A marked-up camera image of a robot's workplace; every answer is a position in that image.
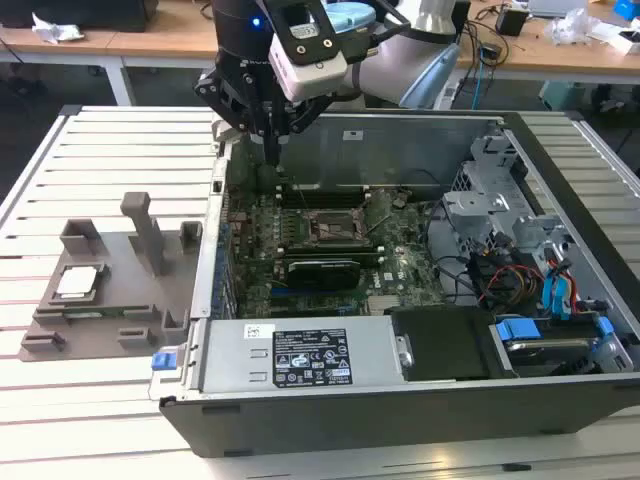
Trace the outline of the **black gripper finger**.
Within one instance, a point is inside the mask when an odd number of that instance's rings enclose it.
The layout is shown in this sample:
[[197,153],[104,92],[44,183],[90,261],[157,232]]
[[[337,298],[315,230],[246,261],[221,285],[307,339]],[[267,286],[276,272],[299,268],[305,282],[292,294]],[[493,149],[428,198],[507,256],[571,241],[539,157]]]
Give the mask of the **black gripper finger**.
[[301,133],[330,105],[329,97],[316,97],[297,106],[283,97],[272,103],[272,163],[280,161],[281,143],[291,133]]
[[222,70],[212,69],[201,77],[194,90],[231,127],[261,144],[264,161],[272,164],[272,129],[258,87],[258,78],[252,73],[241,73],[229,81]]

